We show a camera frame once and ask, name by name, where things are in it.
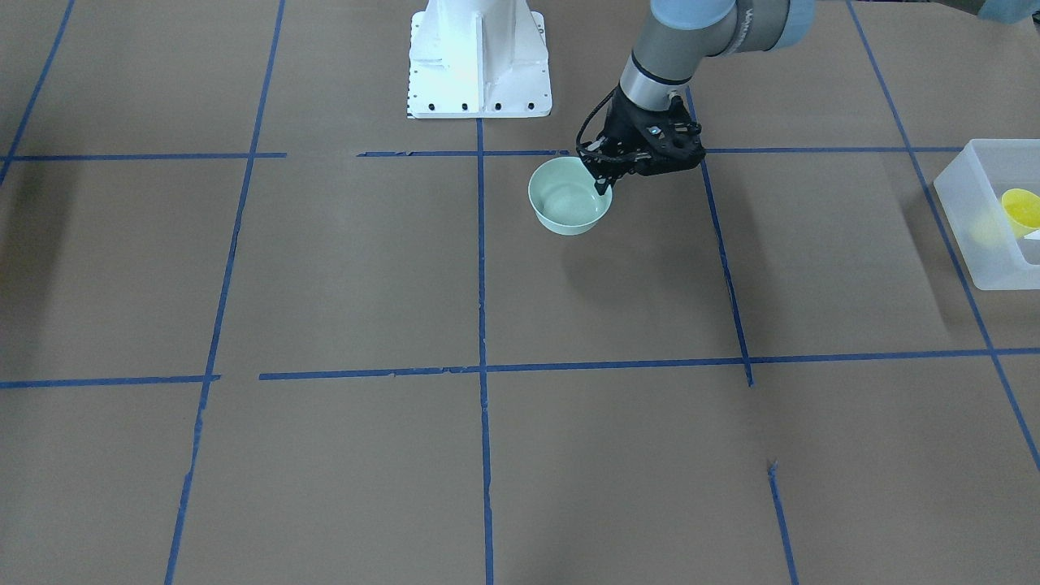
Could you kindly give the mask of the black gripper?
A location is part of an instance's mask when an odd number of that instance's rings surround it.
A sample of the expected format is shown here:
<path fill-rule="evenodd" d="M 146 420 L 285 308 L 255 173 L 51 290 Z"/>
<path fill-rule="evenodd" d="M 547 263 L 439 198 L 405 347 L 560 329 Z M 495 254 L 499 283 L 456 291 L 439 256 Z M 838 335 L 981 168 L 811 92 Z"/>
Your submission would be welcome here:
<path fill-rule="evenodd" d="M 603 197 L 629 176 L 690 171 L 706 157 L 701 126 L 677 96 L 665 110 L 644 110 L 620 88 L 603 97 L 577 132 L 576 153 Z"/>

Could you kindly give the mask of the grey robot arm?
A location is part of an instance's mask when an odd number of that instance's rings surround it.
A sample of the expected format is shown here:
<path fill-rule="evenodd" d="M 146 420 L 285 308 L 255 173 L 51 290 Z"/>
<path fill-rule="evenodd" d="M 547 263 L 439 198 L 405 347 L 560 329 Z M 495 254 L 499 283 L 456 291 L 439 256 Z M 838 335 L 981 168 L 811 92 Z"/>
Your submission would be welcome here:
<path fill-rule="evenodd" d="M 699 63 L 785 49 L 806 36 L 813 1 L 653 1 L 619 81 L 596 106 L 595 138 L 575 138 L 599 196 L 629 175 L 696 169 L 707 152 L 683 101 Z"/>

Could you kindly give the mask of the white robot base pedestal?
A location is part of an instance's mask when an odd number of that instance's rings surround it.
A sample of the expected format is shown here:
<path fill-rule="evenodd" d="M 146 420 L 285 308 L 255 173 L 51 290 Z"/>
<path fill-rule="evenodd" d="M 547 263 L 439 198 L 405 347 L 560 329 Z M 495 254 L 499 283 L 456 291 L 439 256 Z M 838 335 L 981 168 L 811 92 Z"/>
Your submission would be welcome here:
<path fill-rule="evenodd" d="M 553 111 L 545 19 L 527 1 L 428 1 L 409 23 L 410 119 Z"/>

